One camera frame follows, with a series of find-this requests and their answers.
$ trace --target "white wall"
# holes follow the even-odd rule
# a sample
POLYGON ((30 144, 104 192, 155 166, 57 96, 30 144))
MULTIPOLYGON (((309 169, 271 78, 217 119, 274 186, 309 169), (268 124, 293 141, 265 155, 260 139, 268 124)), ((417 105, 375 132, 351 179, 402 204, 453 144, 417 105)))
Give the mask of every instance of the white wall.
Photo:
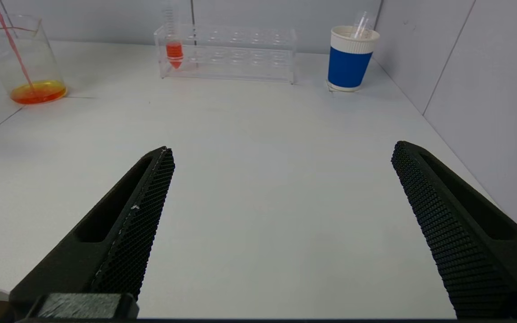
POLYGON ((474 0, 384 0, 374 58, 424 113, 474 0))
POLYGON ((517 0, 476 0, 425 117, 517 222, 517 0))
MULTIPOLYGON (((9 13, 43 18, 50 39, 153 44, 162 0, 4 0, 9 13)), ((191 22, 189 0, 181 18, 191 22)), ((295 27, 298 50, 327 53, 330 28, 351 24, 357 10, 377 13, 380 0, 194 0, 196 23, 295 27)))
POLYGON ((377 14, 380 0, 193 0, 197 24, 294 27, 298 50, 328 53, 330 29, 352 25, 357 11, 377 14))

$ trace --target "pipette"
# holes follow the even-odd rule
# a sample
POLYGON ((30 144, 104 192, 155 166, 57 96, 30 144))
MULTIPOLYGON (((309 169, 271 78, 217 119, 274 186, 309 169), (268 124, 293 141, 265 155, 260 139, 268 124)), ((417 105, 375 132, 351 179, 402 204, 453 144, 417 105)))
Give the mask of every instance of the pipette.
POLYGON ((179 68, 183 63, 183 45, 178 37, 175 13, 174 2, 168 0, 163 9, 166 29, 166 57, 172 67, 179 68))
POLYGON ((0 24, 5 31, 5 35, 7 36, 9 45, 11 46, 13 53, 15 53, 15 56, 17 57, 17 61, 19 61, 19 64, 21 66, 21 71, 23 72, 23 76, 25 76, 25 79, 27 80, 27 84, 29 84, 29 90, 31 91, 31 93, 35 94, 35 88, 33 87, 33 83, 31 82, 31 79, 29 78, 29 74, 27 74, 27 69, 25 68, 25 65, 23 65, 23 60, 21 59, 21 55, 19 55, 19 51, 17 50, 15 41, 13 40, 13 37, 9 33, 9 29, 5 24, 4 16, 1 14, 1 11, 0 11, 0 24))
POLYGON ((359 12, 356 15, 355 23, 352 25, 351 38, 367 39, 374 29, 374 18, 368 12, 359 12))

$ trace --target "glass beaker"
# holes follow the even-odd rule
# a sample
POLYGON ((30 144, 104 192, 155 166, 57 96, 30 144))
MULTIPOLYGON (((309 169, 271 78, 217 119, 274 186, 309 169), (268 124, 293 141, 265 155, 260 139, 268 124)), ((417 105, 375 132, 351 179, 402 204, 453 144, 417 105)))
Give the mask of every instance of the glass beaker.
POLYGON ((0 23, 0 81, 11 100, 40 104, 65 96, 67 89, 41 19, 12 14, 3 17, 6 28, 0 23))

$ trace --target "test tube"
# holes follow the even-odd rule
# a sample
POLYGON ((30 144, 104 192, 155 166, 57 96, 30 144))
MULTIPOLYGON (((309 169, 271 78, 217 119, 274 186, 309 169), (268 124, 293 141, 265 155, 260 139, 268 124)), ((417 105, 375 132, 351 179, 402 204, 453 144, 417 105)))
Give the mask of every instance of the test tube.
POLYGON ((183 44, 179 39, 176 2, 173 0, 164 2, 162 13, 166 31, 166 57, 171 66, 176 69, 183 63, 183 44))

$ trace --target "white cup rim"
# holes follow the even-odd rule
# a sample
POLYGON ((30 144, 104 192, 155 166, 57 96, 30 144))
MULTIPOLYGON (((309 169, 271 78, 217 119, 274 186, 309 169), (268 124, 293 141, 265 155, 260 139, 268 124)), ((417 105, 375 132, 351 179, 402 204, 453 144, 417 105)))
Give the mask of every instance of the white cup rim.
POLYGON ((348 32, 351 32, 352 30, 352 26, 336 26, 336 27, 333 27, 330 32, 332 33, 332 35, 338 37, 338 38, 341 38, 341 39, 345 39, 345 40, 348 40, 348 41, 359 41, 359 42, 362 42, 362 43, 365 43, 365 42, 368 42, 368 41, 376 41, 378 38, 380 38, 380 34, 377 33, 376 31, 372 31, 372 35, 369 39, 354 39, 354 38, 351 38, 351 37, 346 37, 345 35, 341 35, 339 34, 339 31, 338 29, 347 29, 348 32))

